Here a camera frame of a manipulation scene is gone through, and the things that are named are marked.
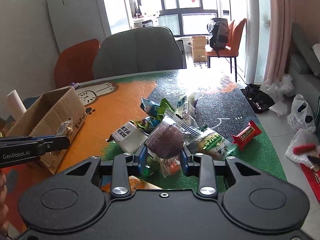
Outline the person's hand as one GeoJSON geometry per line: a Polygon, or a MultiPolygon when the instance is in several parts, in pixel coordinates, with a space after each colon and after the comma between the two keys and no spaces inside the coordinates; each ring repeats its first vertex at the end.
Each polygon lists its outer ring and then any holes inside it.
{"type": "Polygon", "coordinates": [[[7,187],[6,187],[6,177],[5,174],[1,171],[0,177],[0,223],[1,223],[1,237],[5,237],[8,233],[9,221],[6,216],[8,213],[8,207],[5,204],[5,199],[7,196],[7,187]]]}

